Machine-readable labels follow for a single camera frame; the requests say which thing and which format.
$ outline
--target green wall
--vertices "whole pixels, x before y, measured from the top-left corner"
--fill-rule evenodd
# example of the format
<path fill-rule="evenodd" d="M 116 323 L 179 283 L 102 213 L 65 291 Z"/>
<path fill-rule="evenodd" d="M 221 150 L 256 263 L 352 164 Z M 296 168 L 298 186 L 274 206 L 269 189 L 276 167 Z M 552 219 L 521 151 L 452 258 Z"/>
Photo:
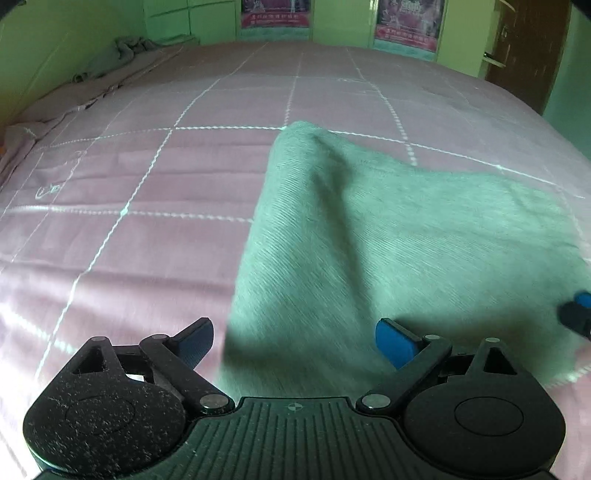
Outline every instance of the green wall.
<path fill-rule="evenodd" d="M 315 0 L 312 40 L 369 47 L 374 40 L 377 6 L 377 0 Z"/>
<path fill-rule="evenodd" d="M 236 40 L 235 0 L 144 0 L 148 38 L 175 43 L 189 37 L 201 45 Z"/>
<path fill-rule="evenodd" d="M 447 0 L 436 62 L 478 76 L 494 9 L 495 0 Z"/>
<path fill-rule="evenodd" d="M 591 21 L 575 7 L 544 118 L 591 160 Z"/>
<path fill-rule="evenodd" d="M 141 0 L 122 2 L 28 0 L 0 21 L 0 128 L 115 37 L 141 34 Z"/>

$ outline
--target folded blanket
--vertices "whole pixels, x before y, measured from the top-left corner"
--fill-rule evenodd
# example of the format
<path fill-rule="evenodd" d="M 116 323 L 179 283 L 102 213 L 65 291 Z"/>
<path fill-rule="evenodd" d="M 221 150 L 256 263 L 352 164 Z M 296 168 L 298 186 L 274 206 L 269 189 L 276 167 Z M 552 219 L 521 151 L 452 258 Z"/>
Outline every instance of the folded blanket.
<path fill-rule="evenodd" d="M 183 46 L 161 48 L 135 55 L 130 63 L 100 79 L 62 85 L 21 112 L 14 125 L 0 126 L 0 144 L 5 149 L 0 156 L 0 190 L 33 146 L 59 125 L 66 115 L 75 115 L 75 112 L 92 106 L 101 97 L 132 83 L 158 64 L 178 55 L 182 49 Z"/>
<path fill-rule="evenodd" d="M 547 194 L 424 171 L 298 122 L 271 151 L 216 384 L 234 398 L 356 399 L 394 371 L 374 347 L 385 316 L 467 348 L 499 337 L 546 382 L 582 344 L 556 306 L 589 287 Z"/>
<path fill-rule="evenodd" d="M 142 37 L 119 37 L 94 57 L 85 70 L 72 78 L 75 83 L 97 79 L 130 63 L 138 53 L 156 50 L 158 45 Z"/>

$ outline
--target wooden door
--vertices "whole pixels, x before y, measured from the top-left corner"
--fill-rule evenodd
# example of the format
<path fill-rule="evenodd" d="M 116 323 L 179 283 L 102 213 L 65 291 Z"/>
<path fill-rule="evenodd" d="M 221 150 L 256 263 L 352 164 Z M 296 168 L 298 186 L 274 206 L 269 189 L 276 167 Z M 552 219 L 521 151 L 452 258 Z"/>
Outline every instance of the wooden door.
<path fill-rule="evenodd" d="M 486 79 L 542 113 L 556 71 L 570 18 L 570 0 L 507 0 L 503 5 Z"/>

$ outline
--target door handle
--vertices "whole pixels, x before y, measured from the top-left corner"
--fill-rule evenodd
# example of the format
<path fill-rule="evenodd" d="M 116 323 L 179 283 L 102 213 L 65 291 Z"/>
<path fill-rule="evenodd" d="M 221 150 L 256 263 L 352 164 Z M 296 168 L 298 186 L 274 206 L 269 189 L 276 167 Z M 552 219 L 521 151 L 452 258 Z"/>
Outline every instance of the door handle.
<path fill-rule="evenodd" d="M 506 65 L 504 63 L 501 63 L 500 61 L 495 60 L 487 52 L 484 53 L 482 60 L 484 60 L 487 63 L 490 63 L 491 65 L 494 65 L 495 67 L 499 67 L 501 69 L 504 69 L 506 67 Z"/>

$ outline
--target crosshair marking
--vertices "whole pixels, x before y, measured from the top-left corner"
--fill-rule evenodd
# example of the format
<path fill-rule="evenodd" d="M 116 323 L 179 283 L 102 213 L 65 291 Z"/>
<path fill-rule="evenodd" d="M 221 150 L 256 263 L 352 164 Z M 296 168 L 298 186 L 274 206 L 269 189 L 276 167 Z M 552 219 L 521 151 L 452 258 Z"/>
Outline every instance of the crosshair marking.
<path fill-rule="evenodd" d="M 289 408 L 291 411 L 298 411 L 301 410 L 302 408 L 304 408 L 304 406 L 301 403 L 290 403 L 287 408 Z"/>

